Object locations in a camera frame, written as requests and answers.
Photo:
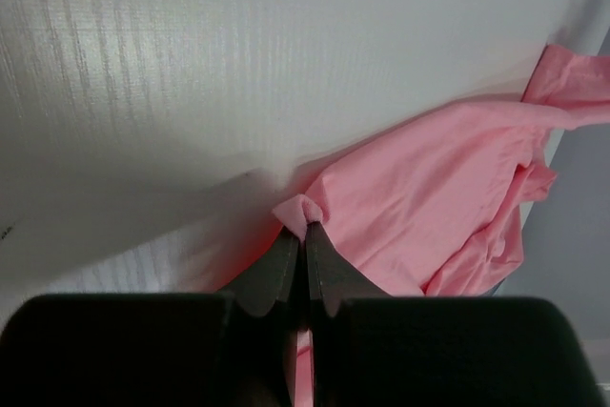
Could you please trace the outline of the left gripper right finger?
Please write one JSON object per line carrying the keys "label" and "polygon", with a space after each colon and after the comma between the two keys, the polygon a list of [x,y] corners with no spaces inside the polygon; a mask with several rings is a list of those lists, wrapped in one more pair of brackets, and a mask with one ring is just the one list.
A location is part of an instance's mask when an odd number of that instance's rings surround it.
{"label": "left gripper right finger", "polygon": [[531,297],[393,297],[308,227],[317,406],[600,406],[565,316]]}

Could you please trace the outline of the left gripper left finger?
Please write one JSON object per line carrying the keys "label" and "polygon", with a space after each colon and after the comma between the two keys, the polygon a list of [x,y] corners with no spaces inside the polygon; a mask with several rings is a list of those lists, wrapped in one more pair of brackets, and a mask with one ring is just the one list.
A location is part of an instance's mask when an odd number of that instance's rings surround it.
{"label": "left gripper left finger", "polygon": [[290,406],[298,256],[284,231],[212,294],[36,296],[1,335],[1,402]]}

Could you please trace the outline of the pink t shirt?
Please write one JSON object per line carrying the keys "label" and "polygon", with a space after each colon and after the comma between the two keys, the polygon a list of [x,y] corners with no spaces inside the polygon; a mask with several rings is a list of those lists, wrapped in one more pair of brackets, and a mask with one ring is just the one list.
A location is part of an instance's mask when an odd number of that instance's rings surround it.
{"label": "pink t shirt", "polygon": [[[490,297],[523,261],[520,207],[544,199],[554,130],[609,120],[609,61],[550,45],[519,101],[455,102],[324,169],[274,209],[305,246],[337,252],[393,297]],[[312,332],[297,347],[295,404],[314,403]]]}

